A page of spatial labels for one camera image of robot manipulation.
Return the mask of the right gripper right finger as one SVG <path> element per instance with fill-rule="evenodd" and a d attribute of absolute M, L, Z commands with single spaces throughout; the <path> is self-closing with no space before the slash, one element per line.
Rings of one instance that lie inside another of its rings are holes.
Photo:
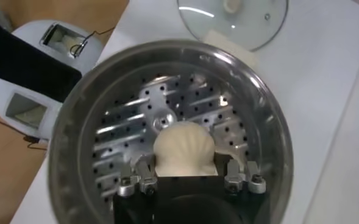
<path fill-rule="evenodd" d="M 224 187 L 233 194 L 237 194 L 247 185 L 249 192 L 264 194 L 266 180 L 260 175 L 256 161 L 243 159 L 233 152 L 215 152 L 215 175 L 222 176 Z"/>

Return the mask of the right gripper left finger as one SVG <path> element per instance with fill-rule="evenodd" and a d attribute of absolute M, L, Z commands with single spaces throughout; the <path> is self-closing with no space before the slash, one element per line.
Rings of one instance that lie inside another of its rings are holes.
<path fill-rule="evenodd" d="M 157 191 L 155 158 L 152 155 L 140 155 L 121 167 L 117 194 L 131 197 L 137 191 L 147 196 Z"/>

